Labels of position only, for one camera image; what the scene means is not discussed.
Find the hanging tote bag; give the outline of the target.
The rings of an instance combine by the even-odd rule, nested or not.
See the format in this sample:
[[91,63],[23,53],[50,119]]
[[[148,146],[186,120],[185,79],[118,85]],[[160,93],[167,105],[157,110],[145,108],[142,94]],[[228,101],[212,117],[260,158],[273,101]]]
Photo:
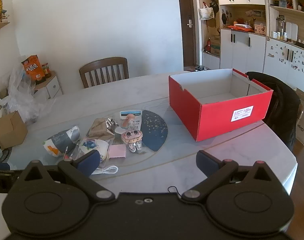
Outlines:
[[199,9],[199,15],[201,21],[211,20],[214,18],[214,10],[203,2],[202,8]]

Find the wooden chair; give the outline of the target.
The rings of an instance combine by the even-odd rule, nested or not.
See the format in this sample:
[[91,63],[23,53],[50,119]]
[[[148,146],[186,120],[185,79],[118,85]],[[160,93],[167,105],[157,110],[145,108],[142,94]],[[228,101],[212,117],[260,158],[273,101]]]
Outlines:
[[96,60],[81,67],[79,74],[84,88],[128,79],[127,59],[108,57]]

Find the small brown cardboard box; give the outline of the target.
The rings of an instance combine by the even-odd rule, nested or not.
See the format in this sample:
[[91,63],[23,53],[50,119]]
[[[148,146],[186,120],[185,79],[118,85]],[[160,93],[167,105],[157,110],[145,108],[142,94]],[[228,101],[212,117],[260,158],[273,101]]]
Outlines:
[[27,133],[27,127],[18,111],[0,118],[0,148],[2,150],[22,144]]

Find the pink sticky note pad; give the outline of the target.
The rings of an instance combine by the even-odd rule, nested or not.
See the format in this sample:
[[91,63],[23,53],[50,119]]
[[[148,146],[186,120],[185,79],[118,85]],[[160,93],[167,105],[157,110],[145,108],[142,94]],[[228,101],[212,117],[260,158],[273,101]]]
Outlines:
[[109,158],[125,158],[126,157],[126,145],[111,145],[108,149]]

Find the dark brown door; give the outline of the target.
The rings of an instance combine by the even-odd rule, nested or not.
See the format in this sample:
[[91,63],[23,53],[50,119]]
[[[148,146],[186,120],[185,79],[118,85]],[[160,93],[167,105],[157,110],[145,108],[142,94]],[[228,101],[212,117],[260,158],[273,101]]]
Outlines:
[[195,39],[195,18],[193,0],[179,0],[183,66],[185,68],[196,64],[196,39]]

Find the grey white snack bag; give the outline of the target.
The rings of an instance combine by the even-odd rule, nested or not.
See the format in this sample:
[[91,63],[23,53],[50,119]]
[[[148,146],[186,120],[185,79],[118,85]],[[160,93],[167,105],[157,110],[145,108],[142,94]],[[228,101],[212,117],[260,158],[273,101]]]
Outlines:
[[43,142],[43,147],[49,155],[59,157],[72,152],[79,139],[80,129],[78,126],[74,126],[49,137]]

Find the white side cabinet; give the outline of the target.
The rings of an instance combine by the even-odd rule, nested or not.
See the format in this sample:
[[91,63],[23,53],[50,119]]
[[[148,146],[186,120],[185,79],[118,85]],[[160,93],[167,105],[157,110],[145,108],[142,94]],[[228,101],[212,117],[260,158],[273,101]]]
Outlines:
[[51,73],[51,77],[43,83],[36,85],[34,89],[34,97],[36,99],[54,99],[63,95],[62,89],[57,78],[56,72]]

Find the clear plastic bag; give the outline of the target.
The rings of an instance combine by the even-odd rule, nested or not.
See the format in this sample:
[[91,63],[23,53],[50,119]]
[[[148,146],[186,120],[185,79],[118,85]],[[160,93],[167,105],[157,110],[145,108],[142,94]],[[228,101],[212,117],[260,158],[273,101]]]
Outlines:
[[9,76],[8,97],[5,100],[7,109],[9,112],[18,111],[26,124],[35,123],[48,115],[54,105],[54,100],[34,97],[37,82],[27,75],[22,64],[14,67]]

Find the white sausage packet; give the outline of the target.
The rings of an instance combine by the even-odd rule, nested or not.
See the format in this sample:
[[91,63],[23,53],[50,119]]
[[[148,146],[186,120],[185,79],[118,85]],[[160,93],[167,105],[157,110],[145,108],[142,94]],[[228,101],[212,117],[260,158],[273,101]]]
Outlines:
[[123,134],[130,130],[140,130],[142,111],[141,110],[124,110],[114,113],[113,118],[116,123],[115,132]]

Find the white storage cabinets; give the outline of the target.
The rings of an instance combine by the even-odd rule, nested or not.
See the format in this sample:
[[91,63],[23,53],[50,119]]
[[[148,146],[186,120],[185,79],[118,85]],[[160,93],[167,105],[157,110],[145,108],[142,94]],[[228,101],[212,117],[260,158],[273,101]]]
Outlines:
[[199,0],[206,52],[219,68],[260,72],[304,91],[304,0]]

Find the orange snack bag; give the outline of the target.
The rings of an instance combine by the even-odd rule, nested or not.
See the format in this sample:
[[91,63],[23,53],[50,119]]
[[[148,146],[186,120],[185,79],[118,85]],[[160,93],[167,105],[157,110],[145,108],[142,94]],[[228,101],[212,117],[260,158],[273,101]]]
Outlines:
[[21,64],[23,65],[27,75],[29,75],[33,81],[43,81],[46,79],[37,55],[29,56],[27,59],[22,61]]

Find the blueberry snack packet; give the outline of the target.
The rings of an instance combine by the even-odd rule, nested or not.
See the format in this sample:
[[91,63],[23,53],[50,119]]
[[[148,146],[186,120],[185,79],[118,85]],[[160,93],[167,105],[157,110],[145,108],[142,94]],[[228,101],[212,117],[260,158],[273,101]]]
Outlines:
[[78,157],[91,152],[92,150],[97,150],[100,154],[100,161],[103,162],[106,160],[108,155],[108,142],[100,139],[83,139],[79,144]]

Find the silver foil snack packet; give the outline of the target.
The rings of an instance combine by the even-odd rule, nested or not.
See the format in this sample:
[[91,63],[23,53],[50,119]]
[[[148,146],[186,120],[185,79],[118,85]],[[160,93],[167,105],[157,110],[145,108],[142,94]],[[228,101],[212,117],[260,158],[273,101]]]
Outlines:
[[96,118],[90,127],[87,137],[100,140],[114,140],[117,127],[113,118]]

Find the red cardboard box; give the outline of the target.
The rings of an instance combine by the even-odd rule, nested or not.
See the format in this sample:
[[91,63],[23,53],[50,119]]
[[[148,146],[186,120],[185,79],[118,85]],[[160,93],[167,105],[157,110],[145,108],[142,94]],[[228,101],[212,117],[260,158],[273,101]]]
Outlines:
[[236,69],[169,76],[169,104],[195,141],[266,117],[273,90]]

